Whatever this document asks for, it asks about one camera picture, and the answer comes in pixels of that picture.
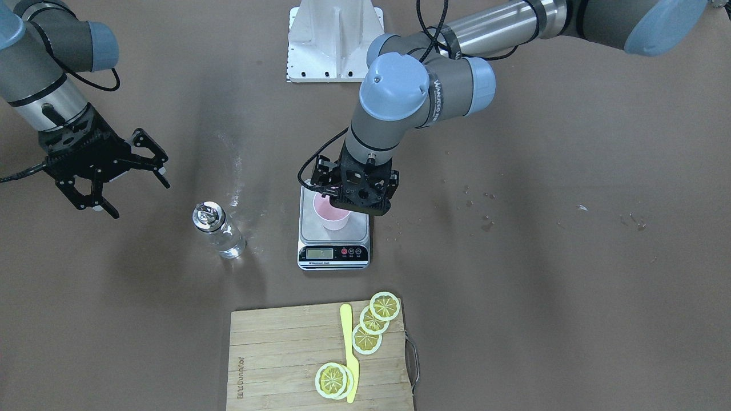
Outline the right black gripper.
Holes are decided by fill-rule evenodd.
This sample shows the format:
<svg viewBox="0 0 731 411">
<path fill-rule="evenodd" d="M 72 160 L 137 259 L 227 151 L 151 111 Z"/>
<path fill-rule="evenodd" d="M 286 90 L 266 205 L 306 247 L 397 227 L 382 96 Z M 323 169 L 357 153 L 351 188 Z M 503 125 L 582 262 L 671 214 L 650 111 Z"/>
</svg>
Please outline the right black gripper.
<svg viewBox="0 0 731 411">
<path fill-rule="evenodd" d="M 148 132 L 136 128 L 125 141 L 92 104 L 86 104 L 83 112 L 65 127 L 39 132 L 38 142 L 46 153 L 45 172 L 56 180 L 58 189 L 78 210 L 106 211 L 113 219 L 120 218 L 117 208 L 103 196 L 106 180 L 98 175 L 92 179 L 89 171 L 112 166 L 115 159 L 124 159 L 125 166 L 131 169 L 153 172 L 165 189 L 171 187 L 164 176 L 169 156 Z M 134 154 L 131 148 L 135 147 L 147 149 L 151 157 Z M 71 177 L 76 175 L 92 179 L 89 194 L 81 194 L 75 188 Z"/>
</svg>

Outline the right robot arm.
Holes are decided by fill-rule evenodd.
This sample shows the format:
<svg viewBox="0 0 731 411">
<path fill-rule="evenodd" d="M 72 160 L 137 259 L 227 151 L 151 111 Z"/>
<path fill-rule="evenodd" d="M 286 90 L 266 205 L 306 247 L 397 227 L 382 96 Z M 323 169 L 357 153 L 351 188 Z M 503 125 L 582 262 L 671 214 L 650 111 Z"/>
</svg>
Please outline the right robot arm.
<svg viewBox="0 0 731 411">
<path fill-rule="evenodd" d="M 104 23 L 82 21 L 62 1 L 2 2 L 1 89 L 4 99 L 38 132 L 45 158 L 2 183 L 45 172 L 75 208 L 106 211 L 105 184 L 131 170 L 165 179 L 168 156 L 142 128 L 123 139 L 79 91 L 84 72 L 111 70 L 119 45 Z"/>
</svg>

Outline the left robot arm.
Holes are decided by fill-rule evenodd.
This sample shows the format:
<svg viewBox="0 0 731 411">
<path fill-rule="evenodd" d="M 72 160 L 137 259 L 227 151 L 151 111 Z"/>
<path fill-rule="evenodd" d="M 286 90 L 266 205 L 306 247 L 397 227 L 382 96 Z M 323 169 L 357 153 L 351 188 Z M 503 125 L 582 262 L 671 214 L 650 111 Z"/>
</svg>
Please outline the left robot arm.
<svg viewBox="0 0 731 411">
<path fill-rule="evenodd" d="M 666 54 L 700 20 L 708 1 L 509 1 L 407 37 L 382 34 L 339 158 L 320 151 L 300 185 L 332 206 L 383 216 L 399 186 L 392 158 L 405 133 L 485 109 L 496 93 L 491 62 L 535 39 L 569 36 L 623 50 Z"/>
</svg>

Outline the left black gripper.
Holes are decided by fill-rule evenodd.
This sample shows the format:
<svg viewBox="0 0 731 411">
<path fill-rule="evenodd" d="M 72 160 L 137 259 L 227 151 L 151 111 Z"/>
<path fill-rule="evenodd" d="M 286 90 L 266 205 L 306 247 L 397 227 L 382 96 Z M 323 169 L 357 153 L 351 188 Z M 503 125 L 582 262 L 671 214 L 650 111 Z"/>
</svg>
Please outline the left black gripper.
<svg viewBox="0 0 731 411">
<path fill-rule="evenodd" d="M 336 208 L 371 216 L 383 216 L 391 209 L 391 198 L 399 187 L 399 172 L 389 160 L 380 166 L 374 159 L 358 162 L 342 148 L 338 161 L 318 155 L 311 185 Z"/>
</svg>

